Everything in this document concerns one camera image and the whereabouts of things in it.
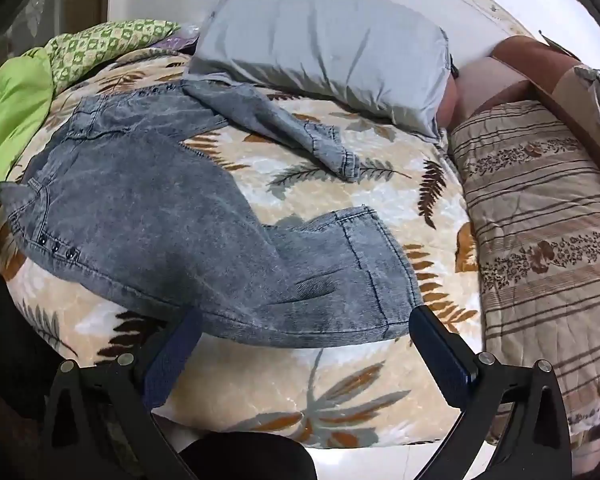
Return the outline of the green patterned white cloth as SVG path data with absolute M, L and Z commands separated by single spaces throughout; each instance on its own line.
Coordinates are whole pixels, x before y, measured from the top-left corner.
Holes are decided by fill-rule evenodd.
M 44 49 L 50 59 L 55 93 L 65 91 L 94 67 L 151 46 L 179 28 L 171 21 L 137 18 L 100 23 L 52 38 Z

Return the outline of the brown striped floral quilt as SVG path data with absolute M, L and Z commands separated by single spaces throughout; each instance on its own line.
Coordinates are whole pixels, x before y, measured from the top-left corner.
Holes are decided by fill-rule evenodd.
M 574 468 L 600 461 L 600 170 L 541 103 L 505 103 L 450 136 L 477 244 L 483 341 L 552 364 Z

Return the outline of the grey denim pants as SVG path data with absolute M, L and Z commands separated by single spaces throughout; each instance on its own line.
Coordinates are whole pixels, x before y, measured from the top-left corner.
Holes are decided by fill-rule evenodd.
M 218 338 L 328 348 L 398 338 L 422 304 L 373 209 L 263 224 L 236 181 L 186 140 L 226 125 L 355 182 L 370 170 L 339 131 L 240 84 L 182 79 L 80 102 L 0 203 L 19 249 L 58 278 L 162 320 L 200 313 Z

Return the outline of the light grey pillow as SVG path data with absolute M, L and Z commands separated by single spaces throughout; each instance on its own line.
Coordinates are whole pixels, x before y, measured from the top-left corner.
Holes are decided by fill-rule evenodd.
M 438 143 L 451 66 L 444 30 L 389 0 L 219 0 L 189 73 L 324 96 Z

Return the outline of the lime green sheet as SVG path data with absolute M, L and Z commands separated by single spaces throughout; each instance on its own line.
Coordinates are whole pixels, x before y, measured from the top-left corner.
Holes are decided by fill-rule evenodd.
M 0 67 L 0 182 L 46 119 L 53 96 L 45 49 L 33 48 Z

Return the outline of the brown cushioned headboard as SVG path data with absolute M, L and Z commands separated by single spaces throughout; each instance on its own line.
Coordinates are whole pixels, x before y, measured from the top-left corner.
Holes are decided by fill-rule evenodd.
M 574 73 L 588 66 L 574 56 L 527 36 L 509 37 L 491 53 L 460 68 L 450 131 L 494 106 L 541 102 L 584 145 L 600 168 L 600 123 L 592 96 Z

